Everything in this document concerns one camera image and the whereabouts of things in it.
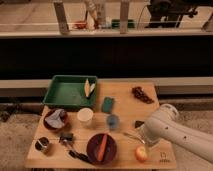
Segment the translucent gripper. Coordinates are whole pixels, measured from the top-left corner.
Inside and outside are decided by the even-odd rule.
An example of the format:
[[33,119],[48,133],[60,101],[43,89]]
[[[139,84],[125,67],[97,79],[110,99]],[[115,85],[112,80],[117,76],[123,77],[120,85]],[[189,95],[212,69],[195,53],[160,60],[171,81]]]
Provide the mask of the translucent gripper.
[[147,147],[153,147],[159,142],[159,138],[152,133],[145,125],[139,128],[139,135],[145,141]]

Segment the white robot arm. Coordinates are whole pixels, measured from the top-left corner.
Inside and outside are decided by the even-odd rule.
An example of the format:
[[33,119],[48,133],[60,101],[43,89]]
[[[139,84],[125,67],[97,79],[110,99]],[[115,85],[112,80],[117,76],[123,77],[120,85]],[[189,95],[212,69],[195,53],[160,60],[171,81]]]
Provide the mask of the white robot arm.
[[173,105],[163,104],[145,119],[139,135],[149,147],[163,138],[213,163],[213,135],[185,127],[176,122],[178,118]]

